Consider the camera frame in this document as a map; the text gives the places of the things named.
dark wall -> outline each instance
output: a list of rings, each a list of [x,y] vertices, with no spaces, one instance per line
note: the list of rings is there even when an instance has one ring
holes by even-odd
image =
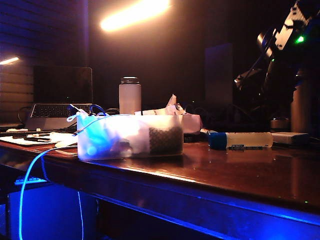
[[[205,0],[173,0],[162,15],[111,33],[99,27],[103,16],[133,1],[89,1],[90,66],[95,100],[118,105],[120,78],[135,76],[142,101],[166,104],[204,98]]]
[[[83,1],[0,0],[0,123],[33,102],[33,66],[82,66]]]
[[[120,77],[139,77],[144,105],[205,99],[205,48],[232,44],[228,76],[247,71],[260,52],[260,32],[282,26],[292,0],[172,0],[164,14],[107,33],[100,21],[135,1],[89,1],[90,67],[95,102],[118,106]]]

bright light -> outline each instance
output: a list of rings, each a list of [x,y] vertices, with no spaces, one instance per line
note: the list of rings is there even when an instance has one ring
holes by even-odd
[[[13,58],[10,58],[10,59],[7,59],[7,60],[3,60],[3,61],[0,61],[0,65],[6,65],[6,64],[11,64],[15,61],[18,61],[19,58],[18,57],[13,57]]]
[[[154,17],[169,7],[169,0],[141,0],[101,22],[101,28],[106,31],[114,31],[120,28],[138,23]]]
[[[297,40],[295,40],[296,44],[302,43],[305,40],[305,38],[303,36],[299,36],[299,38]]]

laptop keyboard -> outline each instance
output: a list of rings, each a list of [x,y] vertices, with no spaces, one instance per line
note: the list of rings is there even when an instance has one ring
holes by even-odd
[[[68,110],[69,104],[36,104],[34,106],[32,118],[67,118],[71,116]],[[74,104],[78,109],[83,109],[87,113],[90,111],[90,106],[82,104]]]

black mesh object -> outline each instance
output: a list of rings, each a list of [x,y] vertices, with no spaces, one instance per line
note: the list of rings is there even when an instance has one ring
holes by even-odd
[[[182,151],[183,131],[175,126],[168,130],[149,128],[151,154],[178,154]]]

small white box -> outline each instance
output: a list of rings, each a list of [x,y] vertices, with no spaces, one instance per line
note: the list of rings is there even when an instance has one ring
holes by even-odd
[[[273,132],[275,143],[288,145],[304,145],[309,143],[309,134],[303,132]]]

